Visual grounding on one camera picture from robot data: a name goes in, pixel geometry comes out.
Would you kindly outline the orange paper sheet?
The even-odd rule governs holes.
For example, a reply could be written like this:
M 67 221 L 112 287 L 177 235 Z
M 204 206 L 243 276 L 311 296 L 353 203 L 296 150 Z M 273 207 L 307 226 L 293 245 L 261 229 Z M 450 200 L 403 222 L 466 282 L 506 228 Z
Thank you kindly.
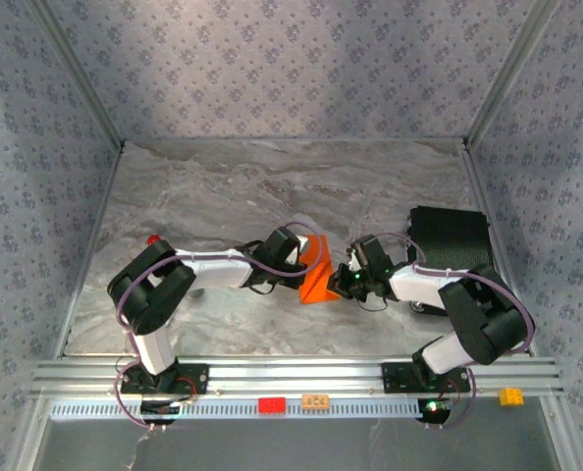
M 335 270 L 325 235 L 310 235 L 307 247 L 301 250 L 299 261 L 313 267 L 305 275 L 298 291 L 301 304 L 331 302 L 340 298 L 327 289 L 329 278 Z

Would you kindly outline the black mesh case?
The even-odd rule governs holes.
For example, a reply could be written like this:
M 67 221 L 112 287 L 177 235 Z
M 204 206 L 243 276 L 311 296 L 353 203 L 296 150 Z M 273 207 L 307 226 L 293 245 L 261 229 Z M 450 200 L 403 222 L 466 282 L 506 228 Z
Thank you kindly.
M 494 264 L 489 223 L 481 212 L 417 206 L 407 221 L 407 235 L 425 255 L 424 270 L 463 272 Z

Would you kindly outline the aluminium mounting rail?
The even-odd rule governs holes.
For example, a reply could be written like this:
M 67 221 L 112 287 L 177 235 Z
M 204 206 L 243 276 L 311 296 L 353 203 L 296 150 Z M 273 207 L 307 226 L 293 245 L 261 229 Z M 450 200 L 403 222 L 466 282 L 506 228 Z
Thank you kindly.
M 405 357 L 381 356 L 195 356 L 185 364 L 209 366 L 207 396 L 228 398 L 323 393 L 332 397 L 382 395 L 382 365 L 404 363 Z M 37 364 L 30 392 L 48 397 L 108 397 L 116 368 L 126 357 L 73 356 Z M 472 368 L 477 393 L 495 396 L 518 388 L 525 396 L 564 394 L 556 362 L 551 357 L 518 354 L 489 366 Z

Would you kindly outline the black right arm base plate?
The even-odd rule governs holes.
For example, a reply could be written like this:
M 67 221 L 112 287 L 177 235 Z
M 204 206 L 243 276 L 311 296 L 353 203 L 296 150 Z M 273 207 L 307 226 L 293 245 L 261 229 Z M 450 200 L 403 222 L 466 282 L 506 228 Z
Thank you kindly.
M 458 367 L 444 374 L 413 362 L 381 364 L 385 393 L 469 393 L 471 384 L 465 368 Z

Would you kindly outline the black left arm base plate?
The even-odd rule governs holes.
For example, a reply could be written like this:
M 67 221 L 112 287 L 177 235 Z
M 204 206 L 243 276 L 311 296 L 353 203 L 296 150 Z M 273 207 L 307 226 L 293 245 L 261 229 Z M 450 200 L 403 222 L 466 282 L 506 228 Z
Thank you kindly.
M 205 394 L 209 366 L 204 363 L 175 363 L 158 375 L 152 375 L 141 365 L 132 366 L 125 374 L 120 392 L 126 394 Z

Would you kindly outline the aluminium side rail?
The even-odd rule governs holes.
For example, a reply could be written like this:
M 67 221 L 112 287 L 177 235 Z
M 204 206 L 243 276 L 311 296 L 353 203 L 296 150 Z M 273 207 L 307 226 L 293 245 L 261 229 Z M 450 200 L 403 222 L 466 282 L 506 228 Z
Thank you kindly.
M 99 202 L 99 207 L 94 214 L 93 226 L 87 238 L 83 257 L 81 259 L 81 266 L 79 273 L 76 277 L 75 284 L 73 286 L 73 291 L 70 296 L 70 300 L 67 303 L 67 309 L 65 310 L 65 318 L 63 324 L 59 331 L 59 337 L 56 341 L 51 358 L 55 360 L 62 359 L 65 356 L 65 350 L 67 346 L 67 341 L 70 333 L 70 327 L 73 318 L 75 317 L 76 306 L 82 292 L 84 282 L 93 258 L 93 253 L 95 250 L 96 242 L 98 240 L 99 230 L 101 229 L 102 220 L 106 211 L 108 200 L 112 191 L 112 186 L 115 180 L 115 176 L 119 167 L 119 162 L 123 154 L 125 143 L 122 142 L 118 149 L 114 153 L 114 159 L 110 167 L 110 172 L 108 174 L 108 180 L 104 185 L 103 192 L 101 194 L 101 199 Z
M 468 181 L 472 188 L 473 197 L 477 203 L 478 208 L 486 215 L 489 222 L 489 232 L 493 248 L 495 266 L 503 278 L 503 281 L 509 286 L 515 297 L 522 304 L 524 304 L 520 289 L 516 285 L 516 279 L 509 264 L 509 258 L 506 252 L 506 247 L 502 238 L 499 224 L 494 217 L 492 201 L 486 191 L 480 169 L 478 168 L 478 163 L 471 155 L 466 144 L 462 145 L 461 157 L 464 162 Z

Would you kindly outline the aluminium corner post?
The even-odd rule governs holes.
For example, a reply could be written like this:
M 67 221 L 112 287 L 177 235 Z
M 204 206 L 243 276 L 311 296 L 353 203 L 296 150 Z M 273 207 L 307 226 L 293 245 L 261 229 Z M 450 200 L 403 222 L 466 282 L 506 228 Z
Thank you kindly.
M 522 23 L 495 79 L 479 108 L 472 125 L 463 138 L 468 152 L 475 149 L 493 119 L 501 109 L 511 87 L 518 79 L 523 67 L 531 56 L 548 22 L 554 15 L 560 0 L 534 0 Z
M 102 134 L 117 150 L 123 140 L 47 0 L 24 0 Z

